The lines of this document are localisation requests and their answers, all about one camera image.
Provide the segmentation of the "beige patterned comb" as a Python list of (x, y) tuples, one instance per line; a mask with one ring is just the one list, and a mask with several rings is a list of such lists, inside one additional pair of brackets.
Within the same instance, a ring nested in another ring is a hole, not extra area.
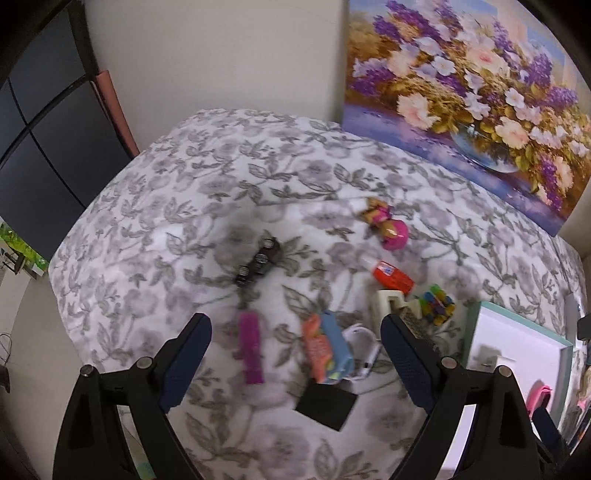
[(399, 316), (415, 338), (426, 342), (431, 341), (428, 330), (409, 307), (402, 308), (399, 312)]

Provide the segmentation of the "white smartwatch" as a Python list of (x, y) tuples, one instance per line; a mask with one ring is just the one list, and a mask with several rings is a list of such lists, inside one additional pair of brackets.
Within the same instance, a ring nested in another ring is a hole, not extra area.
[(367, 378), (372, 371), (381, 350), (381, 342), (376, 334), (360, 323), (353, 324), (342, 331), (349, 352), (353, 357), (353, 369), (346, 375), (349, 381), (359, 381)]

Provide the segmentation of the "black power adapter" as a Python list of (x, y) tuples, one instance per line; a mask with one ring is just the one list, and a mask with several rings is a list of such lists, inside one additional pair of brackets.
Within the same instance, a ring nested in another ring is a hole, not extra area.
[(311, 379), (294, 410), (322, 426), (339, 432), (358, 398), (358, 395), (342, 389), (338, 384), (322, 384)]

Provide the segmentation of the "white charger plug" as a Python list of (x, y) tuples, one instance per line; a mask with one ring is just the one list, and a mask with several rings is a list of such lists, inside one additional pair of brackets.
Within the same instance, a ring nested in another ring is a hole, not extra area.
[(406, 296), (400, 290), (379, 290), (370, 300), (370, 317), (376, 333), (379, 332), (382, 320), (406, 306)]

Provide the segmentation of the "orange blue toy case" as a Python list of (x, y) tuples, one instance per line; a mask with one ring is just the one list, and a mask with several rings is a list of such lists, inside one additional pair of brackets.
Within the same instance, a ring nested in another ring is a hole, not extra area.
[(353, 354), (331, 311), (312, 314), (301, 330), (315, 382), (335, 385), (353, 372)]

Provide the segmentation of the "purple bar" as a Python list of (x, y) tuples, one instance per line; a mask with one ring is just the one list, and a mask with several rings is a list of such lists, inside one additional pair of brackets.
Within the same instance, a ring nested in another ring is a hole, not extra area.
[(245, 311), (238, 317), (238, 339), (242, 353), (243, 375), (247, 385), (264, 383), (262, 355), (260, 354), (259, 316)]

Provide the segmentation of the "black toy car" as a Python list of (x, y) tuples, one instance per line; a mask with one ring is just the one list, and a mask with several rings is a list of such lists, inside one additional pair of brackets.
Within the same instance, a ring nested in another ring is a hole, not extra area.
[(239, 288), (248, 286), (266, 276), (283, 258), (283, 247), (276, 237), (267, 237), (259, 245), (259, 250), (248, 263), (238, 268), (235, 275), (235, 285)]

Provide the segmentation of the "teal white box lid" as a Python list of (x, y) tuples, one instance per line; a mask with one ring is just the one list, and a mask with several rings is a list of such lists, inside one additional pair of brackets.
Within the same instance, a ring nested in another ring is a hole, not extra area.
[(543, 385), (551, 389), (547, 405), (558, 424), (565, 409), (573, 360), (573, 344), (563, 336), (488, 301), (467, 313), (461, 364), (492, 372), (509, 367), (525, 400)]

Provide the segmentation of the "orange glue bottle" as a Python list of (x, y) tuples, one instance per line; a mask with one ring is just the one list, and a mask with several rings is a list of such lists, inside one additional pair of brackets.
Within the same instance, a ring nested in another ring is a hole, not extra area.
[(415, 282), (406, 273), (386, 261), (370, 258), (363, 259), (362, 263), (388, 290), (398, 290), (408, 295), (415, 286)]

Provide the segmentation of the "pink doll ball toy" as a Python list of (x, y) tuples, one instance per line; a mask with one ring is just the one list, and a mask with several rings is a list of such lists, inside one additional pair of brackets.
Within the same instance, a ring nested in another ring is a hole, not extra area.
[(409, 240), (409, 228), (404, 221), (394, 217), (393, 207), (376, 197), (370, 197), (361, 219), (375, 233), (381, 246), (388, 251), (403, 249)]

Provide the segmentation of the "grey floral blanket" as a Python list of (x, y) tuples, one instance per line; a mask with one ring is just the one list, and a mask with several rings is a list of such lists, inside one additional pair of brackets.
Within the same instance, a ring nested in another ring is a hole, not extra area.
[(301, 326), (375, 328), (386, 261), (455, 304), (429, 328), (459, 355), (489, 301), (558, 335), (585, 307), (583, 263), (482, 187), (398, 148), (304, 117), (204, 110), (97, 196), (54, 254), (50, 282), (81, 360), (101, 372), (154, 356), (195, 313), (212, 339), (169, 421), (207, 479), (386, 479), (425, 414), (380, 353), (341, 431), (297, 412)]

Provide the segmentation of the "dark cabinet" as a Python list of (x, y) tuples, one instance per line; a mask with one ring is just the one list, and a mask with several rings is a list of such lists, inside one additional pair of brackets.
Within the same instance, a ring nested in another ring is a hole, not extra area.
[(4, 26), (25, 22), (1, 50), (1, 217), (50, 260), (132, 153), (98, 86), (81, 1), (1, 4)]

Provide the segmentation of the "floral painting canvas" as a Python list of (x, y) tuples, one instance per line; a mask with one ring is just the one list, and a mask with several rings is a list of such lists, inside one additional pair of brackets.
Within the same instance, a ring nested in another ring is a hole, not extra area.
[(590, 89), (521, 3), (353, 1), (346, 59), (346, 130), (562, 229), (590, 178)]

